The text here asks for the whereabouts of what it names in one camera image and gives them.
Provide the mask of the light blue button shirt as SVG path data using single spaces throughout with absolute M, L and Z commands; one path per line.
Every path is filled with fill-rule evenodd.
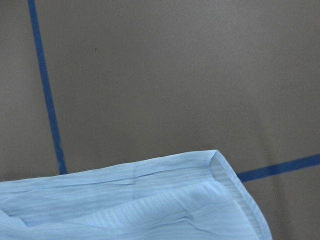
M 218 150 L 3 181 L 3 240 L 270 240 Z

